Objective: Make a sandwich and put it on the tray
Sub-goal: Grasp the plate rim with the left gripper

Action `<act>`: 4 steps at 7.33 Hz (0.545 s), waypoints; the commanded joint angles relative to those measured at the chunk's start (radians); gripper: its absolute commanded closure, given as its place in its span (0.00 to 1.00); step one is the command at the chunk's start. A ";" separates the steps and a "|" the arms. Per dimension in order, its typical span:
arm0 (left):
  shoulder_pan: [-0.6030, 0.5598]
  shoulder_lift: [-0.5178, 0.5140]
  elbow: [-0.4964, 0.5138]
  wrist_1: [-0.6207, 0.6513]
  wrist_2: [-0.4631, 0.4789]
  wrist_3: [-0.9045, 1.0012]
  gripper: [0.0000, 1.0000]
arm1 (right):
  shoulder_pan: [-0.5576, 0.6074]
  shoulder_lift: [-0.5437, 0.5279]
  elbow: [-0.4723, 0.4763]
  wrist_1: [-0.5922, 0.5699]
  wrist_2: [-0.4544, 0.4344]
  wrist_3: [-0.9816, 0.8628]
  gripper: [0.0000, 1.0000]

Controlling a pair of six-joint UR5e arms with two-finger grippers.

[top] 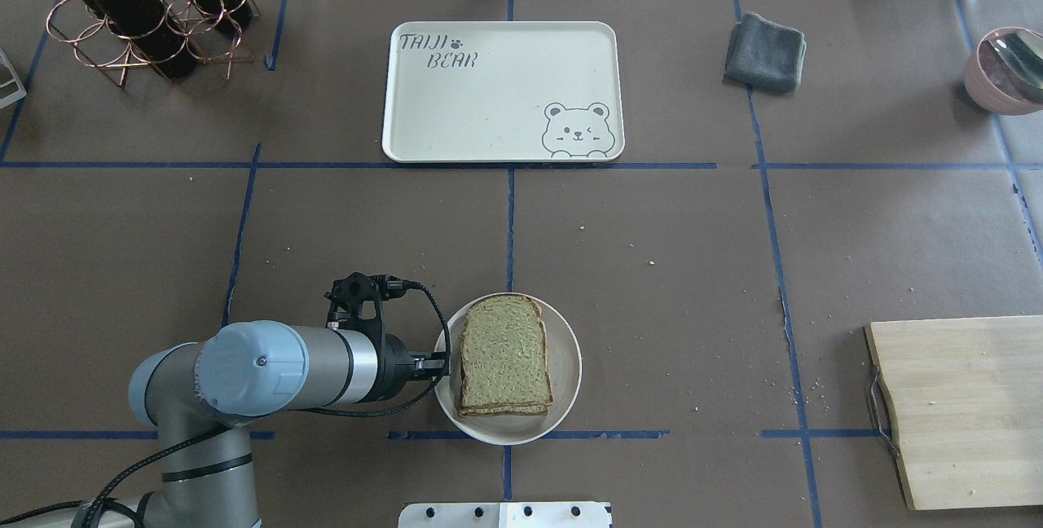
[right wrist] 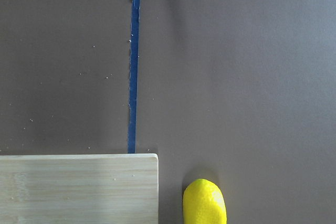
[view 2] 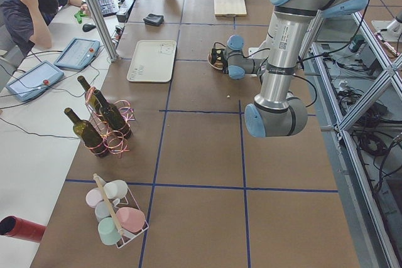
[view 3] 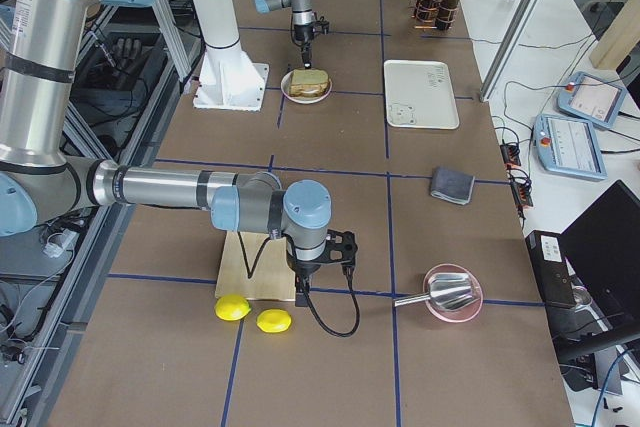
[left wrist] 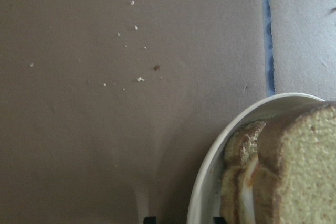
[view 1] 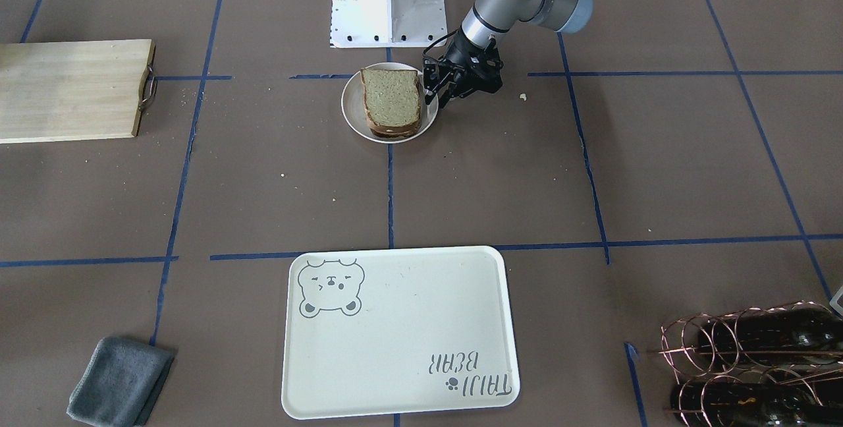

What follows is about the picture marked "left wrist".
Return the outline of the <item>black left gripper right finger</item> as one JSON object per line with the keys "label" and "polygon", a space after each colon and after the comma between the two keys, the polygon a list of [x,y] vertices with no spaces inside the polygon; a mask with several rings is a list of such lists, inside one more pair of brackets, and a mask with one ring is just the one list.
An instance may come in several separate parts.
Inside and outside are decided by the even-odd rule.
{"label": "black left gripper right finger", "polygon": [[224,218],[221,216],[213,217],[213,224],[224,224]]}

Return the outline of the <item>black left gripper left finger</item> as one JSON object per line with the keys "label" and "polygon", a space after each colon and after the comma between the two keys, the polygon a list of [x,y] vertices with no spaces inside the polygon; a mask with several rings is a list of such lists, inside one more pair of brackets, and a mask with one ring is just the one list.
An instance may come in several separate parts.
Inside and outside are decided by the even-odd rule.
{"label": "black left gripper left finger", "polygon": [[143,224],[157,224],[156,216],[146,216],[143,219]]}

